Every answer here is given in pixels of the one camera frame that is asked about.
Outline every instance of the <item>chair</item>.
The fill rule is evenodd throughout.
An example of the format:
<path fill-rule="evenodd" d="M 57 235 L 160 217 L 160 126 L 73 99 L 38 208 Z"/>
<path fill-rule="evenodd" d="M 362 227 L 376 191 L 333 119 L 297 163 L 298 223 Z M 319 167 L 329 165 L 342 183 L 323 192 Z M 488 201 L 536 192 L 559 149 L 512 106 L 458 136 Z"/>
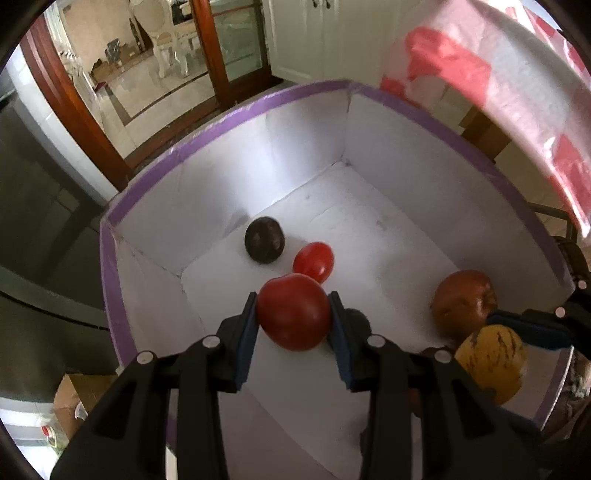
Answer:
<path fill-rule="evenodd" d="M 173 48 L 174 58 L 181 66 L 183 76 L 189 74 L 186 51 L 178 41 L 177 31 L 173 24 L 173 13 L 167 0 L 131 0 L 131 11 L 148 33 L 154 44 L 154 55 L 158 61 L 158 76 L 164 78 L 170 66 L 164 51 Z"/>

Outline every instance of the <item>brown fruit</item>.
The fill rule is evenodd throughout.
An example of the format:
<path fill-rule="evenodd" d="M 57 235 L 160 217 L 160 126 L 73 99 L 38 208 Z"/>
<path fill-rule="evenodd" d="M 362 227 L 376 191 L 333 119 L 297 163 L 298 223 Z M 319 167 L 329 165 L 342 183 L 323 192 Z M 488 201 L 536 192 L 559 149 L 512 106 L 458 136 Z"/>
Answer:
<path fill-rule="evenodd" d="M 458 345 L 486 325 L 486 317 L 496 308 L 490 278 L 476 270 L 460 270 L 449 275 L 439 284 L 431 302 L 437 329 Z"/>
<path fill-rule="evenodd" d="M 283 252 L 285 235 L 277 220 L 260 217 L 246 229 L 244 246 L 255 262 L 268 264 L 277 260 Z"/>

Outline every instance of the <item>doorway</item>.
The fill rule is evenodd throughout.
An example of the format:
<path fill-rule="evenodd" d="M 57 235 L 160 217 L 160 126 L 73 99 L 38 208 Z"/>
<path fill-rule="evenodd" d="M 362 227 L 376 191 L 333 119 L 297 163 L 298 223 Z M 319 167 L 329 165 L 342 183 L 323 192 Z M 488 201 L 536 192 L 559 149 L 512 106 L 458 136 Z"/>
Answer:
<path fill-rule="evenodd" d="M 58 118 L 120 190 L 212 115 L 278 83 L 263 24 L 252 0 L 57 0 L 21 45 Z"/>

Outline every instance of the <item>wooden door frame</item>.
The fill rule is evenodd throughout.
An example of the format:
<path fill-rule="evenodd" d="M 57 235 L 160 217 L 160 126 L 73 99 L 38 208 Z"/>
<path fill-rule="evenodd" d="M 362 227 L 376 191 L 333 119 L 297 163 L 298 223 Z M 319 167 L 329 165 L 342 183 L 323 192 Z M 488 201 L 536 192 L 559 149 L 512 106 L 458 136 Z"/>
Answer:
<path fill-rule="evenodd" d="M 125 188 L 138 166 L 144 164 L 146 159 L 153 156 L 155 152 L 161 151 L 163 145 L 177 140 L 190 125 L 216 111 L 226 111 L 236 103 L 280 82 L 271 74 L 264 36 L 259 39 L 263 67 L 229 82 L 209 0 L 190 0 L 190 2 L 208 74 L 216 96 L 200 103 L 166 125 L 144 143 L 138 145 L 125 159 L 119 155 L 96 123 L 66 73 L 43 15 L 35 20 L 21 41 L 22 52 L 33 78 L 58 119 L 92 163 L 119 191 Z M 257 20 L 262 21 L 260 12 L 256 11 L 257 7 L 259 9 L 261 7 L 260 2 L 254 0 L 252 6 L 255 7 Z M 261 33 L 264 35 L 263 26 L 259 25 L 258 29 L 259 36 Z"/>
<path fill-rule="evenodd" d="M 60 122 L 115 188 L 123 190 L 131 169 L 78 94 L 56 52 L 43 15 L 33 22 L 21 48 L 33 78 Z"/>

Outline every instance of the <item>cabinet door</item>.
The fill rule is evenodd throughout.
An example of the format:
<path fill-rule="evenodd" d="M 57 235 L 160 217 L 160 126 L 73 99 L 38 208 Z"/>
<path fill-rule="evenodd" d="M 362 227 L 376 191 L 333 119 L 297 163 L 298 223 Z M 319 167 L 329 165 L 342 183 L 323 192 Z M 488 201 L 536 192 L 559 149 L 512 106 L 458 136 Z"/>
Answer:
<path fill-rule="evenodd" d="M 418 0 L 322 0 L 324 78 L 379 86 L 400 15 Z"/>
<path fill-rule="evenodd" d="M 305 83 L 323 79 L 323 0 L 263 0 L 273 75 Z"/>

